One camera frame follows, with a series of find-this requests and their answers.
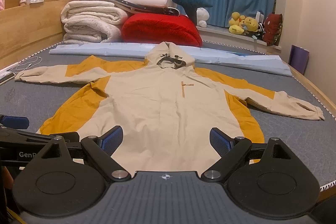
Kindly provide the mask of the yellow plush toys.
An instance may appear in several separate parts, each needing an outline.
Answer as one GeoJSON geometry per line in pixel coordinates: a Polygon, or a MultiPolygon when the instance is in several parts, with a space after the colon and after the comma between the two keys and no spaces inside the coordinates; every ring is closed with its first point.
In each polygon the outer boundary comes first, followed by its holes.
{"type": "Polygon", "coordinates": [[[259,22],[252,17],[246,17],[238,12],[231,14],[231,19],[228,22],[229,32],[235,35],[253,35],[259,30],[259,22]]]}

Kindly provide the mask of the smartphone on bed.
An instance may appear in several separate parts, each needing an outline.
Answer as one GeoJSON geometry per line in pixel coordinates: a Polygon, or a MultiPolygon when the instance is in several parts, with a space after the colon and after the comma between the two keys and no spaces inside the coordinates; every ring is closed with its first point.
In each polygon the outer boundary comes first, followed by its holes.
{"type": "Polygon", "coordinates": [[[0,75],[0,85],[12,80],[15,78],[15,73],[10,72],[10,71],[6,71],[1,73],[0,75]]]}

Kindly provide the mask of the cream folded blanket stack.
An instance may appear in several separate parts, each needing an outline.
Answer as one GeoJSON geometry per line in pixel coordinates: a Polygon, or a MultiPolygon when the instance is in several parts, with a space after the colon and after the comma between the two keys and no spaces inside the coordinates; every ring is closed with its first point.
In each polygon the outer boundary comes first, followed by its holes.
{"type": "Polygon", "coordinates": [[[121,41],[122,25],[129,14],[106,1],[68,2],[60,19],[66,44],[111,43],[121,41]]]}

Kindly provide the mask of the dark red plush cushion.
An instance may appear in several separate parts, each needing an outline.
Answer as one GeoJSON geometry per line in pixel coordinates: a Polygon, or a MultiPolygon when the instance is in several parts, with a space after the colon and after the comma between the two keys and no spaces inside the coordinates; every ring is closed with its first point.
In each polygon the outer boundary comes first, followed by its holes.
{"type": "Polygon", "coordinates": [[[283,17],[282,14],[269,14],[264,22],[264,36],[263,41],[267,46],[275,45],[282,32],[283,17]]]}

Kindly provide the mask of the light blue folded sheet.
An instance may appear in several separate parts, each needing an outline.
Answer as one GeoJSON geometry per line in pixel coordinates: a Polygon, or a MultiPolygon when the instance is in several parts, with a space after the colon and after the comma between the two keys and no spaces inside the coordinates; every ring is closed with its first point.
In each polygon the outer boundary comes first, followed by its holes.
{"type": "Polygon", "coordinates": [[[177,46],[174,43],[87,43],[60,44],[53,50],[52,55],[94,55],[113,57],[153,58],[157,63],[163,57],[182,60],[187,64],[202,63],[216,64],[227,67],[248,69],[274,75],[291,77],[292,73],[280,56],[277,55],[248,55],[233,53],[210,48],[192,46],[177,46]]]}

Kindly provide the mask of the white folded duvet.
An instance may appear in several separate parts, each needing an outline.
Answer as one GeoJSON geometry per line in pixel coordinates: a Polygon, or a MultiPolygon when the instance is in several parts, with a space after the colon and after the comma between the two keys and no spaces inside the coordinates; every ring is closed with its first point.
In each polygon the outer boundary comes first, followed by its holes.
{"type": "Polygon", "coordinates": [[[99,0],[112,2],[131,14],[147,13],[180,16],[177,5],[172,0],[99,0]]]}

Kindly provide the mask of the white plush toy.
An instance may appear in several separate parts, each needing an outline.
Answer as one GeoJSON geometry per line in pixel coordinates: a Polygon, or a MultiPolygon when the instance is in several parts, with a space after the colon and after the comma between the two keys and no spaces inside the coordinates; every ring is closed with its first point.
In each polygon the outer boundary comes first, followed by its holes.
{"type": "Polygon", "coordinates": [[[209,20],[209,18],[209,12],[205,8],[200,7],[197,9],[197,26],[206,28],[207,20],[209,20]]]}

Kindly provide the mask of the red folded blanket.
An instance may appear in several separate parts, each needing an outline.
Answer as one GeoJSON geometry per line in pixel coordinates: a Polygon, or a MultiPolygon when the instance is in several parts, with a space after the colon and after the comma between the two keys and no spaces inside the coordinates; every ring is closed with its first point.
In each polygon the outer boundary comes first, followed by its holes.
{"type": "Polygon", "coordinates": [[[198,29],[184,15],[135,14],[123,24],[121,34],[124,42],[202,46],[198,29]]]}

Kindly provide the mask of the purple mat roll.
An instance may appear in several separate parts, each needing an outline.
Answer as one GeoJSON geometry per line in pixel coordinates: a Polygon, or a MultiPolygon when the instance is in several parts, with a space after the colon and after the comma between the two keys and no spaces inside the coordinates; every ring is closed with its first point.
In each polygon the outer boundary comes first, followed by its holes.
{"type": "Polygon", "coordinates": [[[309,51],[295,45],[291,46],[288,64],[302,75],[305,73],[309,60],[309,51]]]}

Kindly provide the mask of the beige and mustard hoodie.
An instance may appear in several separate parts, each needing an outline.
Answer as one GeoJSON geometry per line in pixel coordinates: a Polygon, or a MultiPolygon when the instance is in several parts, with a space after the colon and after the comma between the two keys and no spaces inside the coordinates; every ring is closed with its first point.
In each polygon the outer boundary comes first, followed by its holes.
{"type": "Polygon", "coordinates": [[[16,81],[81,84],[39,132],[101,136],[121,126],[123,141],[113,159],[129,173],[196,171],[219,160],[210,145],[216,127],[235,138],[262,143],[264,135],[248,106],[285,117],[322,120],[309,102],[253,85],[182,60],[106,61],[90,56],[78,64],[37,67],[16,81]]]}

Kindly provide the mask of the wooden bed headboard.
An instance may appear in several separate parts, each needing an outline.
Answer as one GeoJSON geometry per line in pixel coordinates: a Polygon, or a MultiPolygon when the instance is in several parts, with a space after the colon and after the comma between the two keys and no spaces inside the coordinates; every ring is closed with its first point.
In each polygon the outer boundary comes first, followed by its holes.
{"type": "Polygon", "coordinates": [[[72,0],[44,0],[21,6],[20,0],[5,0],[1,11],[1,68],[63,40],[60,13],[72,0]]]}

